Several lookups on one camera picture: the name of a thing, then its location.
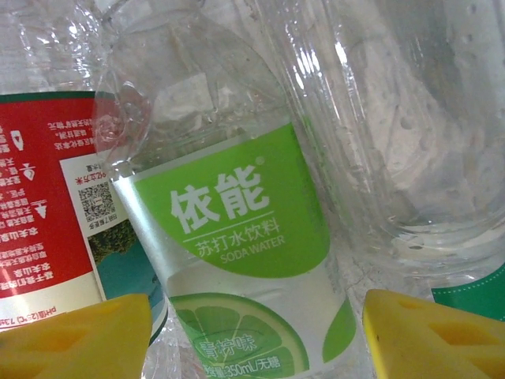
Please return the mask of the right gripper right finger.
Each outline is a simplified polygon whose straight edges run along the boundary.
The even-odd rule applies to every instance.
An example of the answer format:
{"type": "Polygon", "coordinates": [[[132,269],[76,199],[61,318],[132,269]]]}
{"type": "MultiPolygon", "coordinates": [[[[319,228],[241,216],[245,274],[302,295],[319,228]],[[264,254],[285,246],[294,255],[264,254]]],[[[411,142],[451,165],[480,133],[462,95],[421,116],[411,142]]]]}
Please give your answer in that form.
{"type": "Polygon", "coordinates": [[[379,378],[504,376],[502,321],[380,289],[362,320],[379,378]]]}

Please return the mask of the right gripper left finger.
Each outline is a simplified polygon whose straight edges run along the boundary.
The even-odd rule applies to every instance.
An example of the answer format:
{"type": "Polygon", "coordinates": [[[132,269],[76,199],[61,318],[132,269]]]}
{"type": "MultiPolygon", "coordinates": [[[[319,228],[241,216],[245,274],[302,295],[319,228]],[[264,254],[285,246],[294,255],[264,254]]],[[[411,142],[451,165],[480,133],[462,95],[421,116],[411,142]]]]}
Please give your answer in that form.
{"type": "Polygon", "coordinates": [[[144,294],[124,295],[1,334],[3,378],[139,378],[152,332],[144,294]]]}

